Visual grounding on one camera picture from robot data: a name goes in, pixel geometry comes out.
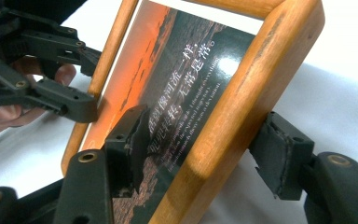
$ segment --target human hand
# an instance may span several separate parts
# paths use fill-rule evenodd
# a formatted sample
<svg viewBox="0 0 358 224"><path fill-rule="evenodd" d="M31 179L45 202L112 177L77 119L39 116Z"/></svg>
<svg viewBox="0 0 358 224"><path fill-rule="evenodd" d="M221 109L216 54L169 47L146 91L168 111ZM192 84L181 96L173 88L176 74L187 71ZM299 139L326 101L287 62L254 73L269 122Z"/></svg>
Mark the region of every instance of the human hand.
<svg viewBox="0 0 358 224"><path fill-rule="evenodd" d="M35 83L32 75L41 75L39 62L36 58L24 57L12 64L18 72L28 77L31 83ZM76 74L75 67L64 64L56 73L55 80L62 85L69 85ZM0 132L9 127L26 125L41 116L45 110L41 108L23 109L21 105L0 106Z"/></svg>

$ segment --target framed picture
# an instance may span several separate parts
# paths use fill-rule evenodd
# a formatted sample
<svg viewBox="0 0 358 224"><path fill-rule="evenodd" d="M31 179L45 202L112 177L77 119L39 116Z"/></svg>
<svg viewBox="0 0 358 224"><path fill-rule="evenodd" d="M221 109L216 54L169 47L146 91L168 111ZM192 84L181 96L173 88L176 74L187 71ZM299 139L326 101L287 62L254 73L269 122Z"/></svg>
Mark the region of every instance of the framed picture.
<svg viewBox="0 0 358 224"><path fill-rule="evenodd" d="M198 222L323 27L319 0L123 0L89 86L99 118L75 126L62 171L148 105L153 156L115 221Z"/></svg>

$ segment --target picture frame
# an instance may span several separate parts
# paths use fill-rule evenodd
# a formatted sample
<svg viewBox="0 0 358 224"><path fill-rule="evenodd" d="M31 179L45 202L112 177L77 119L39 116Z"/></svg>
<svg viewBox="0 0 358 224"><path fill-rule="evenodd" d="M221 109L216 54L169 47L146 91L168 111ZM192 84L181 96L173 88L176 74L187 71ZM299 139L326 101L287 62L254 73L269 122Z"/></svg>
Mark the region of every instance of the picture frame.
<svg viewBox="0 0 358 224"><path fill-rule="evenodd" d="M102 96L139 2L121 3L89 85L89 93L97 99ZM200 221L324 27L320 0L191 2L256 18L263 24L150 223ZM62 158L64 174L87 129L88 124L75 125Z"/></svg>

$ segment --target wooden frame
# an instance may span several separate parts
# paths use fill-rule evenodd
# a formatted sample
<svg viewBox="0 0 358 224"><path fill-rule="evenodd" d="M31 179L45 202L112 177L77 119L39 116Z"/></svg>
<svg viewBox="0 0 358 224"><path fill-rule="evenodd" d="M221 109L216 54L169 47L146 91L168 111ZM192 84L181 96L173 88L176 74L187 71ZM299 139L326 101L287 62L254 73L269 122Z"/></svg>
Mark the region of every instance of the wooden frame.
<svg viewBox="0 0 358 224"><path fill-rule="evenodd" d="M258 18L264 23L150 223L200 221L324 27L320 0L192 2ZM138 0L122 1L89 86L89 92L97 98L137 3ZM76 124L62 159L64 173L86 130L87 124Z"/></svg>

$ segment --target white surface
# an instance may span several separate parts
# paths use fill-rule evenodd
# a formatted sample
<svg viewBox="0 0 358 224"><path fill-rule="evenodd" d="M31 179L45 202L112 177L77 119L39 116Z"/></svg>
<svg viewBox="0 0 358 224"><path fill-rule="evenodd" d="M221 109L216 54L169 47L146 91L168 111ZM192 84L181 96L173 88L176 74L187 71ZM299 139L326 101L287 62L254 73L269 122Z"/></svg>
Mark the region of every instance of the white surface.
<svg viewBox="0 0 358 224"><path fill-rule="evenodd" d="M118 6L89 0L64 25L102 50ZM358 161L358 1L324 1L324 10L323 33L274 110L315 141L315 153L335 151ZM88 82L78 75L74 86L85 90ZM1 133L0 186L24 196L61 178L72 125L45 115ZM302 203L274 199L246 153L201 223L306 223Z"/></svg>

